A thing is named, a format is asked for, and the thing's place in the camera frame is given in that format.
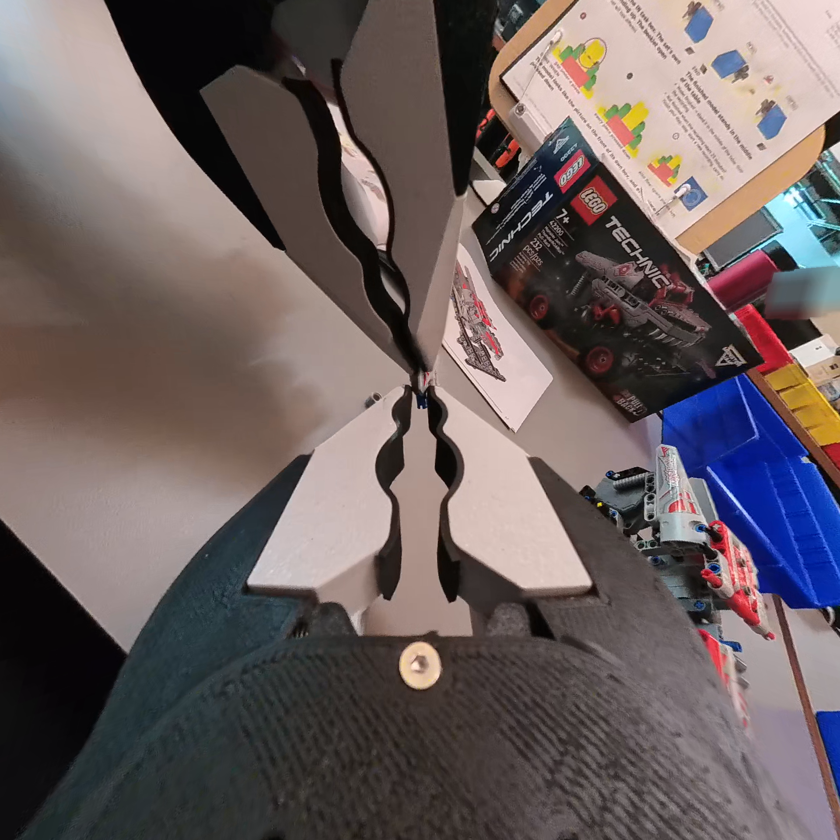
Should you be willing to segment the grey red toy truck model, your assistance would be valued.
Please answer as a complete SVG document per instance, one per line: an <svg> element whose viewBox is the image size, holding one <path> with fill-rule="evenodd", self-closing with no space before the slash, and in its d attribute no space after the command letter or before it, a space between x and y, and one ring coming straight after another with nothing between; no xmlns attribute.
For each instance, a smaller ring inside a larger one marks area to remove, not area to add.
<svg viewBox="0 0 840 840"><path fill-rule="evenodd" d="M700 629L722 642L720 614L768 641L775 634L747 544L718 516L705 480L690 478L676 446L654 467L608 471L581 496L629 539Z"/></svg>

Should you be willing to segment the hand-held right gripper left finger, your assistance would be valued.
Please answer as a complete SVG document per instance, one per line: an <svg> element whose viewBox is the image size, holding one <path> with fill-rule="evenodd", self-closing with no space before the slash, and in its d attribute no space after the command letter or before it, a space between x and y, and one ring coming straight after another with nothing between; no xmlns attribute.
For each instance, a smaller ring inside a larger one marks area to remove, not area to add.
<svg viewBox="0 0 840 840"><path fill-rule="evenodd" d="M247 587L341 604L350 616L391 600L402 571L399 502L413 391L397 387L316 447Z"/></svg>

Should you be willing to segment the blue plastic bin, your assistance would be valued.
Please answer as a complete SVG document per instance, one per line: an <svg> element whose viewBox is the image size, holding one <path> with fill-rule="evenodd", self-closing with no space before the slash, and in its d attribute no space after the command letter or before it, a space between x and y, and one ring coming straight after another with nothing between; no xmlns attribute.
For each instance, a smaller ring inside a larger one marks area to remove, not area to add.
<svg viewBox="0 0 840 840"><path fill-rule="evenodd" d="M803 456L706 468L721 520L749 549L762 592L791 608L839 603L839 511Z"/></svg>
<svg viewBox="0 0 840 840"><path fill-rule="evenodd" d="M800 460L807 450L747 375L665 409L663 443L677 448L686 473Z"/></svg>

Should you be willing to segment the yellow plastic bin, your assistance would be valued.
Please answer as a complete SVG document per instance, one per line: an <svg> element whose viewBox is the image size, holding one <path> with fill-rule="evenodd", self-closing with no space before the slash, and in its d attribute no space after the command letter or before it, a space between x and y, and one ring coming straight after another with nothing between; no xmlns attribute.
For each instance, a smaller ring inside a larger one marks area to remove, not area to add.
<svg viewBox="0 0 840 840"><path fill-rule="evenodd" d="M777 394L821 448L839 444L839 414L813 383L793 385Z"/></svg>
<svg viewBox="0 0 840 840"><path fill-rule="evenodd" d="M781 394L795 387L803 385L808 392L817 392L816 385L798 361L790 363L763 374L770 389Z"/></svg>

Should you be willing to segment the open instruction booklet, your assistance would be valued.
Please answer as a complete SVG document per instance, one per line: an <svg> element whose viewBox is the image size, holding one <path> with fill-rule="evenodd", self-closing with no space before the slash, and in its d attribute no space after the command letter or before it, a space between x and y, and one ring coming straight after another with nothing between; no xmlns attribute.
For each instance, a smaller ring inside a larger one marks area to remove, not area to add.
<svg viewBox="0 0 840 840"><path fill-rule="evenodd" d="M513 433L553 380L502 314L464 245L458 245L443 347Z"/></svg>

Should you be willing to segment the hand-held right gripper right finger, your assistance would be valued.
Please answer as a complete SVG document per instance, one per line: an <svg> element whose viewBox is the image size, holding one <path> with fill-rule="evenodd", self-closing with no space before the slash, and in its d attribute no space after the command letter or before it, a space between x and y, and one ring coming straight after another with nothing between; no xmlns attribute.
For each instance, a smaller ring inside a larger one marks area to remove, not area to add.
<svg viewBox="0 0 840 840"><path fill-rule="evenodd" d="M427 390L446 492L437 576L448 602L489 618L505 603L591 595L595 585L530 456L442 388Z"/></svg>

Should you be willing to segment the maroon bottle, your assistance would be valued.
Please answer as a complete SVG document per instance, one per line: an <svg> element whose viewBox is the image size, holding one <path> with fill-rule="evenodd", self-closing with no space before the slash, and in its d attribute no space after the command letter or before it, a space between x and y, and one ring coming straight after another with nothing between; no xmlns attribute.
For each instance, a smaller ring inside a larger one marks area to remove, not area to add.
<svg viewBox="0 0 840 840"><path fill-rule="evenodd" d="M798 268L790 253L773 241L717 273L707 288L726 312L734 313L760 299L775 274Z"/></svg>

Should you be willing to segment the red plastic bin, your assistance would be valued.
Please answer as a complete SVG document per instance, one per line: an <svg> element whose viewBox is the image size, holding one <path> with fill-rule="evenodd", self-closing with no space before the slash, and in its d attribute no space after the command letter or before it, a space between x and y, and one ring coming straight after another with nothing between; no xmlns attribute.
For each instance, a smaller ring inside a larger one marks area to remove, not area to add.
<svg viewBox="0 0 840 840"><path fill-rule="evenodd" d="M734 312L741 326L750 337L763 362L758 365L762 375L769 375L795 362L781 339L772 330L762 314L751 304Z"/></svg>

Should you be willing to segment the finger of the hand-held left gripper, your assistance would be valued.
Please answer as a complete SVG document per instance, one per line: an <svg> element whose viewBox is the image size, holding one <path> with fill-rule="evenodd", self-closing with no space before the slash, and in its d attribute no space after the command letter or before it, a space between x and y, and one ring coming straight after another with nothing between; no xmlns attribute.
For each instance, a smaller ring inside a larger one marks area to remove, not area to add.
<svg viewBox="0 0 840 840"><path fill-rule="evenodd" d="M444 337L463 216L445 66L460 2L279 2L272 32L307 77L327 85L351 138L381 177L389 203L385 251L405 281L405 318L421 370Z"/></svg>
<svg viewBox="0 0 840 840"><path fill-rule="evenodd" d="M406 371L424 359L343 192L342 144L311 82L234 66L202 89L288 257Z"/></svg>

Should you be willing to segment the black toy set box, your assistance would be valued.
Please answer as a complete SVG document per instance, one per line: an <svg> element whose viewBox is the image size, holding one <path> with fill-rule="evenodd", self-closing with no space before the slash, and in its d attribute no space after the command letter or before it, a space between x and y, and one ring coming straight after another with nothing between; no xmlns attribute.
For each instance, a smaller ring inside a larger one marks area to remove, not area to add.
<svg viewBox="0 0 840 840"><path fill-rule="evenodd" d="M570 118L472 228L491 278L629 423L763 362Z"/></svg>

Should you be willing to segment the red white toy panel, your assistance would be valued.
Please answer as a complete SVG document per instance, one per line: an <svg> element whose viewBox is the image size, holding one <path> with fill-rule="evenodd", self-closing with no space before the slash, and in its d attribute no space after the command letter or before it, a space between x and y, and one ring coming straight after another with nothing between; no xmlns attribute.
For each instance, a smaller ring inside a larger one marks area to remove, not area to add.
<svg viewBox="0 0 840 840"><path fill-rule="evenodd" d="M702 627L698 629L698 634L729 696L738 720L746 732L751 732L749 683L744 676L746 666L739 657L740 645L720 640Z"/></svg>

